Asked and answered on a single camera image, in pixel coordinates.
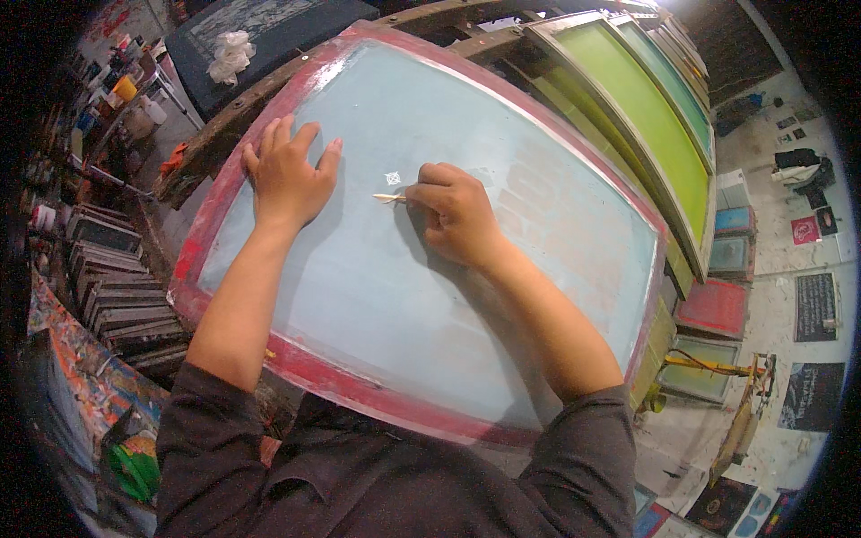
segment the hand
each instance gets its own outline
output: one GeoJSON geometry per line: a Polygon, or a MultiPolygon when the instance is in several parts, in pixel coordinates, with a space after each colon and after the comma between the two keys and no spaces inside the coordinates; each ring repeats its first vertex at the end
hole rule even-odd
{"type": "Polygon", "coordinates": [[[453,262],[483,271],[510,245],[484,185],[452,164],[423,164],[404,194],[425,209],[424,241],[453,262]]]}
{"type": "Polygon", "coordinates": [[[297,233],[329,201],[338,180],[343,141],[330,142],[315,169],[307,162],[307,155],[319,123],[306,123],[291,140],[292,126],[292,114],[275,118],[263,130],[260,157],[247,144],[242,161],[254,188],[257,224],[297,233]]]}

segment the red wooden frame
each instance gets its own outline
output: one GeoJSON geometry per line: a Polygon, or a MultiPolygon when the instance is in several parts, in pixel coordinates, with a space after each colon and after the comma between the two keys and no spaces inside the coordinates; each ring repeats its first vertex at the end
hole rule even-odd
{"type": "MultiPolygon", "coordinates": [[[[233,199],[245,181],[240,160],[240,148],[247,143],[257,147],[263,128],[276,117],[284,116],[299,106],[306,97],[317,89],[321,77],[325,75],[326,68],[349,56],[364,40],[386,43],[414,56],[435,62],[444,68],[457,71],[474,83],[484,86],[492,93],[520,107],[585,156],[593,168],[609,178],[611,185],[656,230],[658,241],[652,278],[649,283],[647,307],[644,312],[641,334],[638,337],[625,375],[626,380],[632,379],[645,349],[649,324],[654,316],[657,293],[662,278],[667,234],[664,220],[611,164],[604,161],[592,145],[586,142],[567,123],[564,123],[521,90],[476,64],[436,45],[366,21],[356,22],[339,36],[319,47],[319,54],[309,59],[307,65],[272,99],[266,109],[249,127],[221,168],[218,178],[197,212],[174,269],[173,278],[170,281],[169,298],[172,299],[176,309],[194,323],[198,323],[209,304],[210,295],[197,287],[197,281],[216,233],[233,199]]],[[[344,405],[409,430],[456,442],[481,441],[512,447],[528,447],[540,434],[534,430],[480,420],[413,399],[408,394],[389,390],[318,359],[300,347],[301,344],[302,342],[290,343],[270,334],[268,348],[274,355],[267,354],[266,366],[283,379],[339,405],[344,405]]]]}

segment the forearm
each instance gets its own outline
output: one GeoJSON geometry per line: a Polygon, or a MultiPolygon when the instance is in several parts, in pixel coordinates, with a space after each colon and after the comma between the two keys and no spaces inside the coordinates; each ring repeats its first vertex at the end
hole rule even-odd
{"type": "Polygon", "coordinates": [[[548,384],[561,399],[623,383],[610,346],[592,322],[516,246],[477,268],[532,337],[548,384]]]}
{"type": "Polygon", "coordinates": [[[188,362],[254,391],[263,368],[284,260],[297,232],[255,226],[197,327],[188,362]]]}

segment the orange container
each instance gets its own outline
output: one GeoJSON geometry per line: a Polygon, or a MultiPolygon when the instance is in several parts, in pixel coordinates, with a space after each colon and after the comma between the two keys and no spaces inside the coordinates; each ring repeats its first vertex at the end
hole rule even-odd
{"type": "Polygon", "coordinates": [[[138,89],[134,87],[128,75],[123,75],[120,80],[116,81],[114,93],[122,97],[123,101],[129,102],[134,97],[134,94],[138,93],[138,89]]]}

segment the left hand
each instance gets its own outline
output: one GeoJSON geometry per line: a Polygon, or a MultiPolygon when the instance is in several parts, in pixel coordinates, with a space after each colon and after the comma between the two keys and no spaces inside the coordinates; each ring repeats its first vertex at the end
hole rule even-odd
{"type": "Polygon", "coordinates": [[[314,168],[307,162],[308,147],[320,125],[306,123],[290,139],[293,120],[292,114],[274,119],[263,130],[260,157],[246,144],[242,161],[254,187],[257,224],[296,233],[329,201],[338,180],[343,141],[330,142],[314,168]]]}

